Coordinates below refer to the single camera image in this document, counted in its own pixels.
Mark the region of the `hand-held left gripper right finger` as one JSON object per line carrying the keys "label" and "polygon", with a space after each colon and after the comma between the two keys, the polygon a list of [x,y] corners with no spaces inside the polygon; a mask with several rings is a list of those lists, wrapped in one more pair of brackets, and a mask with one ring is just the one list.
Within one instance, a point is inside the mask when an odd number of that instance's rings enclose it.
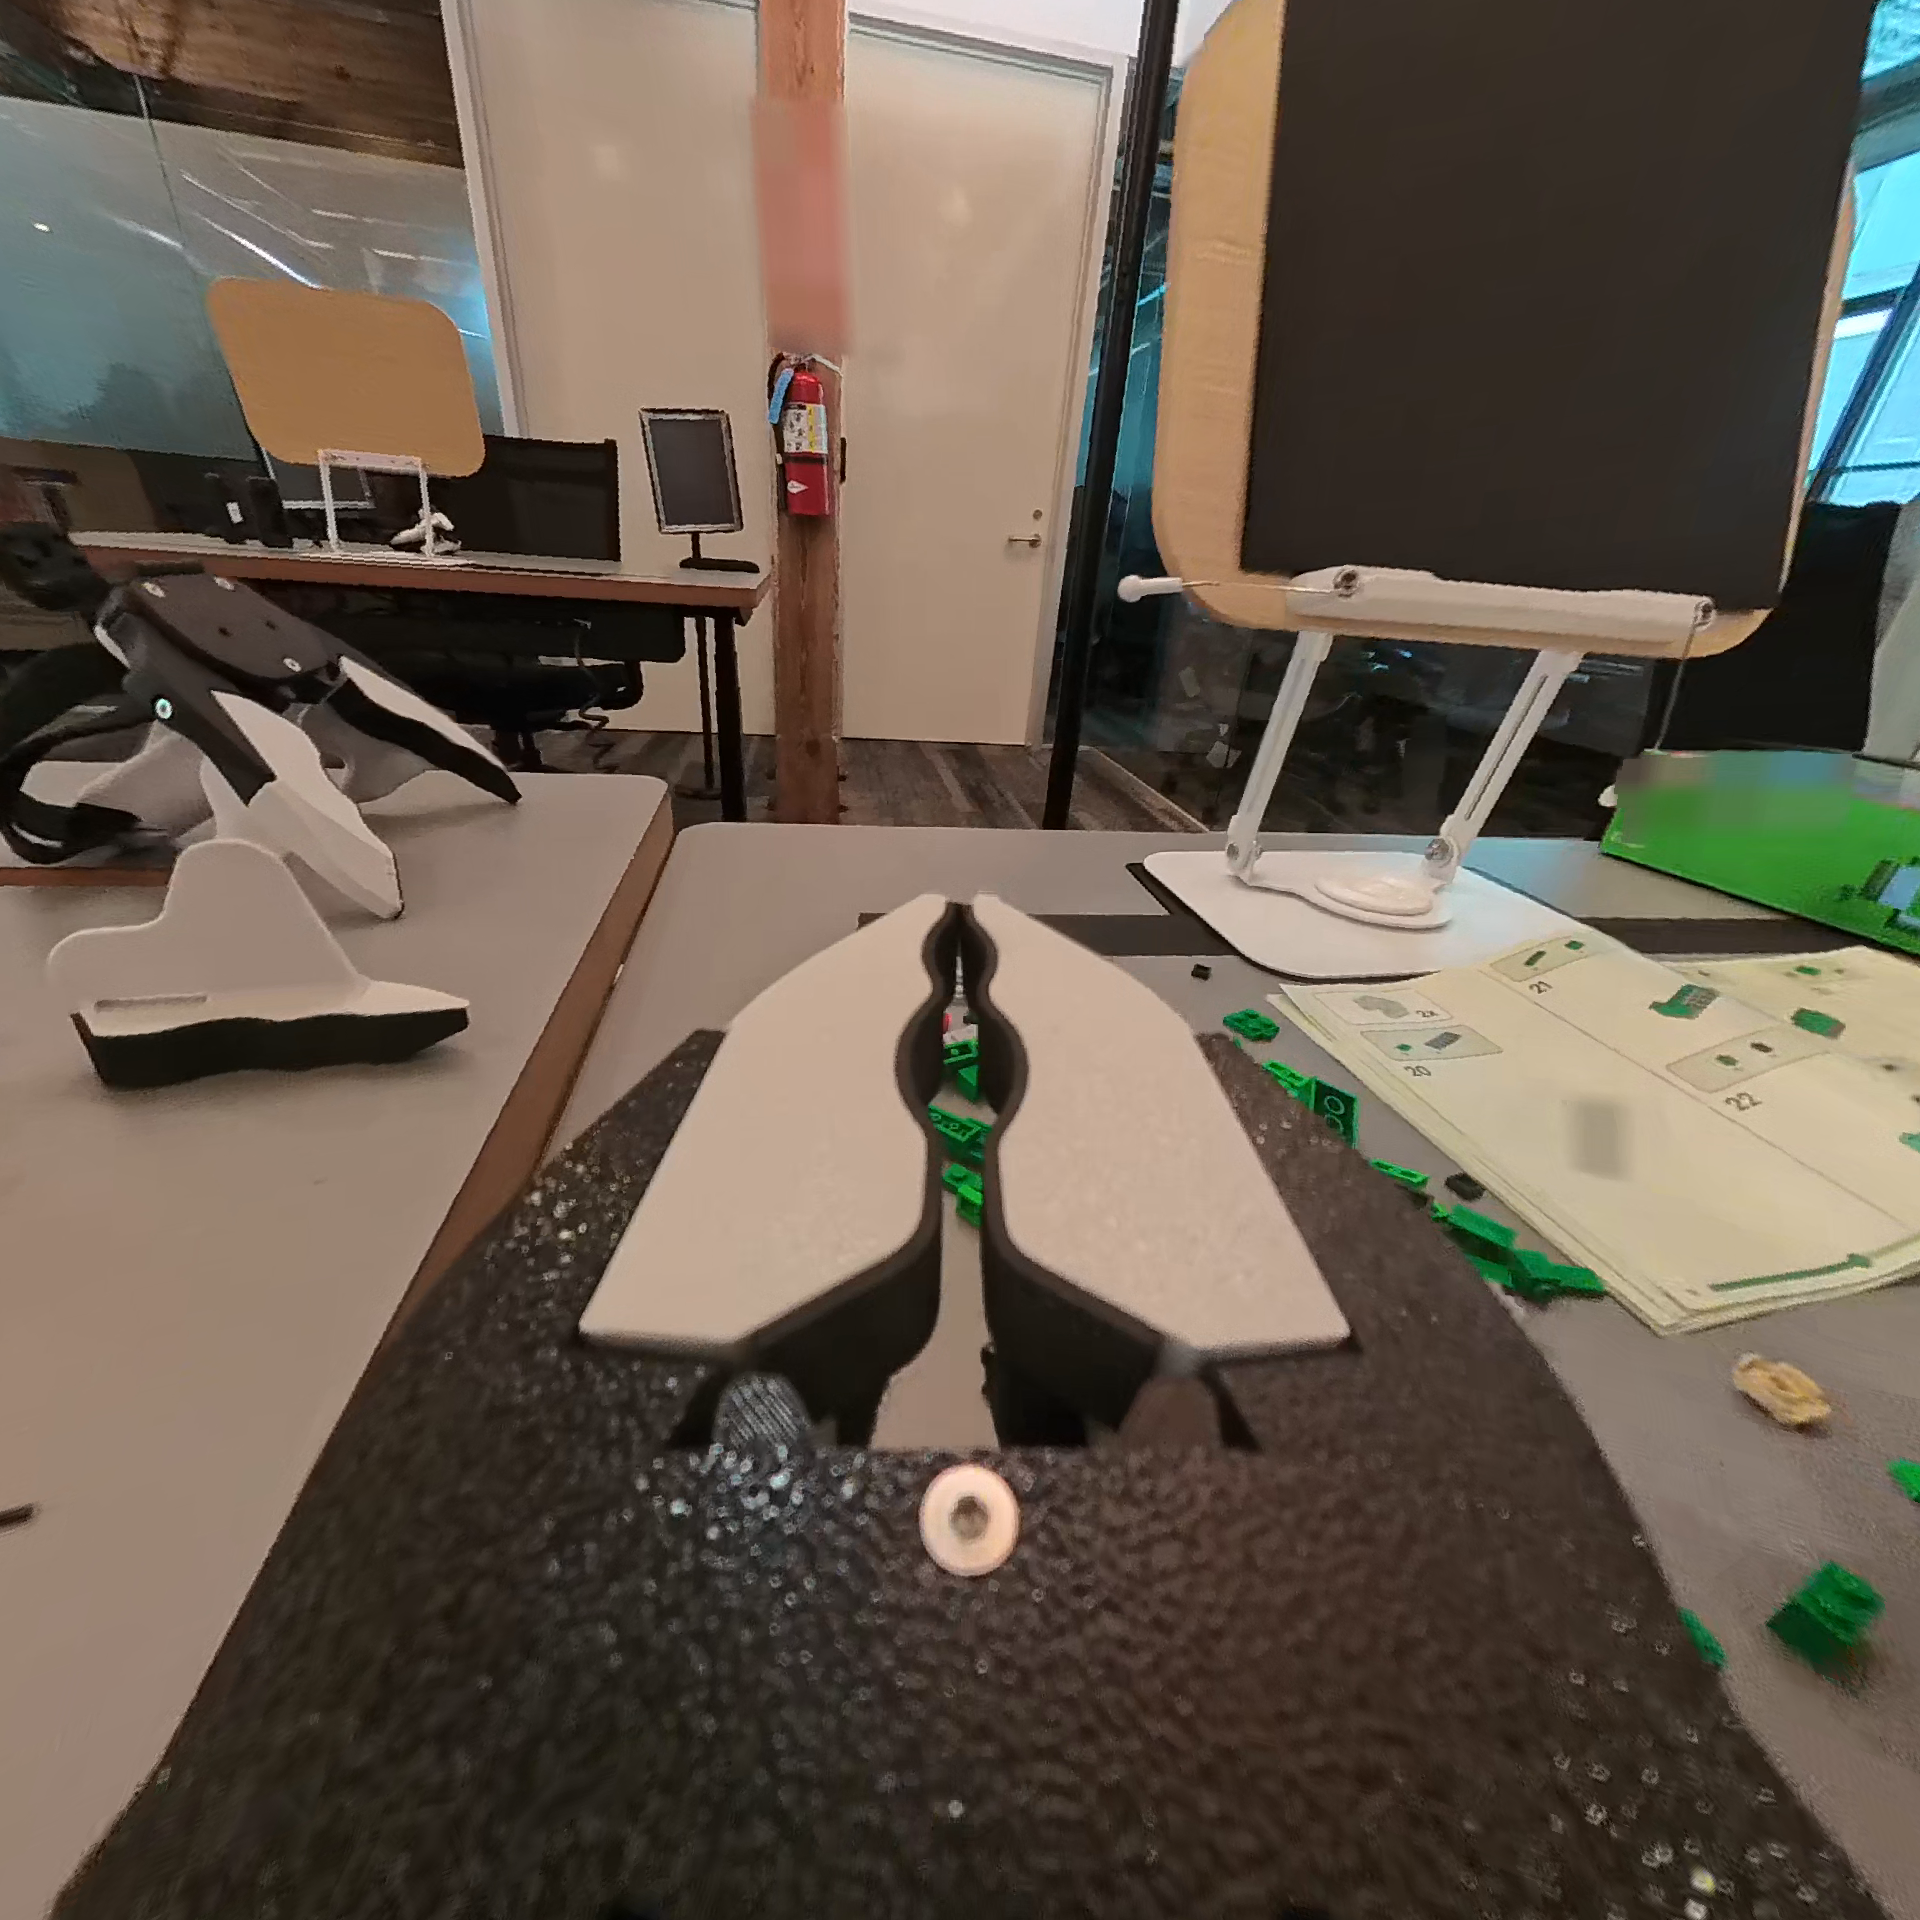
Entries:
{"label": "hand-held left gripper right finger", "polygon": [[1347,1316],[1189,1021],[998,896],[966,908],[993,1109],[989,1409],[1010,1446],[1121,1429],[1153,1380],[1334,1354]]}

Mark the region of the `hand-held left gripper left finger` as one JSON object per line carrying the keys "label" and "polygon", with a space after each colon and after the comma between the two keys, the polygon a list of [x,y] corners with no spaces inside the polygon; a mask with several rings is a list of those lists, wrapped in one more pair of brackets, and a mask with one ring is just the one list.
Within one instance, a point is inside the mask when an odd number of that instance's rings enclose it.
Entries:
{"label": "hand-held left gripper left finger", "polygon": [[581,1318],[581,1339],[789,1380],[873,1435],[944,1276],[928,1104],[960,908],[914,896],[815,950],[726,1026]]}

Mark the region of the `pale green instruction booklet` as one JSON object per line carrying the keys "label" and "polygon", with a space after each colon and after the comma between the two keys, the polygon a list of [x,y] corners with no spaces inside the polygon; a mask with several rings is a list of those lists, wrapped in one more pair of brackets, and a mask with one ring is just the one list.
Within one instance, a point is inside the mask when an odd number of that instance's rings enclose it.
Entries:
{"label": "pale green instruction booklet", "polygon": [[1657,1333],[1915,1281],[1905,957],[1671,966],[1578,928],[1271,1001]]}

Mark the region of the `pile of green building bricks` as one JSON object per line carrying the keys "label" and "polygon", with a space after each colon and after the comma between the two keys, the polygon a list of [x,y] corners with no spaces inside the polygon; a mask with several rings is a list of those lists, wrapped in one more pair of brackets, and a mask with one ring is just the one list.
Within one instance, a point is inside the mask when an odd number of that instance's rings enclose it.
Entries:
{"label": "pile of green building bricks", "polygon": [[[935,1099],[928,1104],[928,1122],[944,1152],[944,1188],[952,1200],[952,1211],[961,1225],[978,1230],[984,1204],[984,1147],[993,1122],[984,1118],[989,1101],[981,1090],[981,1044],[969,1014],[944,1014],[941,1060],[944,1088],[957,1092],[969,1110],[952,1110]],[[1343,1146],[1358,1146],[1360,1097],[1354,1092],[1262,1053],[1255,1057],[1255,1066]],[[1439,1198],[1432,1180],[1417,1169],[1390,1160],[1368,1160],[1368,1166],[1409,1203],[1424,1206],[1431,1224],[1487,1285],[1513,1299],[1549,1306],[1561,1299],[1598,1300],[1607,1293],[1598,1270],[1525,1245],[1515,1230],[1477,1206],[1482,1193],[1469,1176],[1449,1177],[1443,1182],[1449,1198]]]}

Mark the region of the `grey desk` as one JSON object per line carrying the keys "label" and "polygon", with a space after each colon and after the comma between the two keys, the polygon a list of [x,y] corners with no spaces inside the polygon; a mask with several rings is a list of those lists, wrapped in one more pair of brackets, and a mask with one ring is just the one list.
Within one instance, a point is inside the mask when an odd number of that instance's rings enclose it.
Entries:
{"label": "grey desk", "polygon": [[[555,1147],[593,1125],[698,1026],[849,931],[864,909],[944,891],[1029,914],[1141,917],[1131,874],[1173,832],[1041,832],[709,822],[675,835],[584,1053]],[[1575,1392],[1642,1518],[1678,1603],[1726,1646],[1747,1731],[1840,1841],[1890,1916],[1915,1916],[1915,1505],[1885,1477],[1915,1457],[1915,1285],[1694,1334],[1651,1334],[1616,1306],[1530,1313],[1526,1334]],[[1759,1354],[1827,1397],[1789,1430],[1741,1398]],[[1854,1688],[1797,1661],[1763,1627],[1818,1564],[1885,1597]]]}

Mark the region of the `wooden panel desk lamp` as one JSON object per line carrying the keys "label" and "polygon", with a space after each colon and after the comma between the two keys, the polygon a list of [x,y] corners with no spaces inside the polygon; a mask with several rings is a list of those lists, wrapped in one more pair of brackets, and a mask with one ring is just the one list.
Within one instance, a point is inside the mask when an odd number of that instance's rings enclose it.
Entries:
{"label": "wooden panel desk lamp", "polygon": [[455,563],[430,483],[475,473],[486,445],[447,315],[408,297],[243,276],[214,278],[206,310],[251,440],[320,480],[323,550],[345,554],[334,476],[386,473],[417,491],[417,539],[399,557]]}

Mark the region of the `grey table brown edge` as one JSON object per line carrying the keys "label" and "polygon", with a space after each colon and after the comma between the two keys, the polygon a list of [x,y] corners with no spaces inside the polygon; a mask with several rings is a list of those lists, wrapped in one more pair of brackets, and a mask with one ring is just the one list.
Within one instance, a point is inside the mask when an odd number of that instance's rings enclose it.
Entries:
{"label": "grey table brown edge", "polygon": [[110,1092],[42,979],[153,884],[5,883],[1,1916],[160,1760],[393,1316],[550,1146],[673,840],[665,784],[432,776],[374,806],[368,973],[467,998],[406,1066]]}

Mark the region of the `loose grey finger part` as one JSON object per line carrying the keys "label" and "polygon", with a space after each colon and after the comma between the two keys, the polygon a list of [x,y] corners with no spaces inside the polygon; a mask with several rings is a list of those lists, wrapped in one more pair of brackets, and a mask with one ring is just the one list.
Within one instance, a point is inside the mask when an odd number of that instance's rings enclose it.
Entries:
{"label": "loose grey finger part", "polygon": [[231,1072],[402,1066],[467,1026],[467,1001],[363,973],[274,852],[179,852],[160,912],[85,928],[46,981],[110,1090]]}

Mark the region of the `brown top office table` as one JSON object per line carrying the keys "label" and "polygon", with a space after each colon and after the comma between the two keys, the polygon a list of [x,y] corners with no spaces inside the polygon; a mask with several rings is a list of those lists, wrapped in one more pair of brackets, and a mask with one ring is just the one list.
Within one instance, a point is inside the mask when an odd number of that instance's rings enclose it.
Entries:
{"label": "brown top office table", "polygon": [[749,817],[736,628],[749,621],[773,593],[774,573],[768,569],[673,566],[665,573],[646,573],[616,560],[494,556],[470,548],[427,560],[371,545],[226,545],[213,536],[74,533],[70,541],[110,576],[199,563],[231,578],[280,585],[483,595],[575,604],[589,610],[618,606],[705,618],[712,649],[711,706],[719,810],[731,826],[743,826]]}

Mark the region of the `green toy box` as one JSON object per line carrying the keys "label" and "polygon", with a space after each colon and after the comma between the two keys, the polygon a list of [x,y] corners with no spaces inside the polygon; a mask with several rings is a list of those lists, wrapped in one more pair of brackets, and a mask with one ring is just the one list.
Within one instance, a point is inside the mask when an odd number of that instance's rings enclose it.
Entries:
{"label": "green toy box", "polygon": [[1848,753],[1646,753],[1608,858],[1917,956],[1917,769]]}

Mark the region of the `black office chair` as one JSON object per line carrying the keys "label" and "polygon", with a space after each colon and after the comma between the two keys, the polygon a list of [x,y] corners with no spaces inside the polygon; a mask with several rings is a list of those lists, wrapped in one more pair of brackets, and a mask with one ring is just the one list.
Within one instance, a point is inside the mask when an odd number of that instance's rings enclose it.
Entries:
{"label": "black office chair", "polygon": [[[467,476],[435,476],[430,494],[463,554],[537,560],[618,560],[616,445],[483,437]],[[430,618],[463,718],[494,734],[495,755],[527,772],[544,769],[537,734],[567,730],[589,709],[640,700],[646,614],[563,598],[467,595]]]}

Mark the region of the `spare black grey gripper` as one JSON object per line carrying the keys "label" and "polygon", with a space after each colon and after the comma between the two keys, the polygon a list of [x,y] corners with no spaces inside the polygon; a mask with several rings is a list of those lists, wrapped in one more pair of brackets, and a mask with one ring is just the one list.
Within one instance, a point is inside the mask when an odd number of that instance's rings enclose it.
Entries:
{"label": "spare black grey gripper", "polygon": [[439,706],[234,578],[168,565],[110,582],[37,522],[5,525],[1,566],[5,588],[89,633],[5,686],[1,832],[26,867],[177,845],[210,826],[393,921],[395,854],[363,805],[427,772],[520,800]]}

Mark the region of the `green square brick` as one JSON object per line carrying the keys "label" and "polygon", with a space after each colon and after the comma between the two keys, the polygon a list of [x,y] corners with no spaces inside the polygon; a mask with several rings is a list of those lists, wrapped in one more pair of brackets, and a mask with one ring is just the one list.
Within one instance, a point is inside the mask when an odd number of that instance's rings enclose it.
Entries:
{"label": "green square brick", "polygon": [[1766,1633],[1814,1669],[1842,1669],[1862,1658],[1883,1609],[1867,1577],[1830,1560],[1771,1612]]}

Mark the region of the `white door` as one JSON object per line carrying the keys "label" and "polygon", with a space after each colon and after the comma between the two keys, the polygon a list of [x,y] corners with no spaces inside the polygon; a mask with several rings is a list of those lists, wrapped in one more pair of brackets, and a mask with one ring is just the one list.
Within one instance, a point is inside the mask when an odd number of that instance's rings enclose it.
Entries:
{"label": "white door", "polygon": [[1111,107],[1104,65],[849,28],[845,736],[1039,730]]}

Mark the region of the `wooden post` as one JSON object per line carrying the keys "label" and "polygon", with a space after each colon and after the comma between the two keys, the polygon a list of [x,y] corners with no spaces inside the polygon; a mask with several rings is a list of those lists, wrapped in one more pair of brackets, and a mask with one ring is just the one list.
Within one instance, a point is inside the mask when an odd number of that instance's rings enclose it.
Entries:
{"label": "wooden post", "polygon": [[[754,205],[769,388],[785,370],[840,401],[849,337],[848,6],[758,3],[752,99]],[[831,505],[835,416],[823,422],[823,512],[789,507],[774,458],[774,819],[840,817],[840,547]]]}

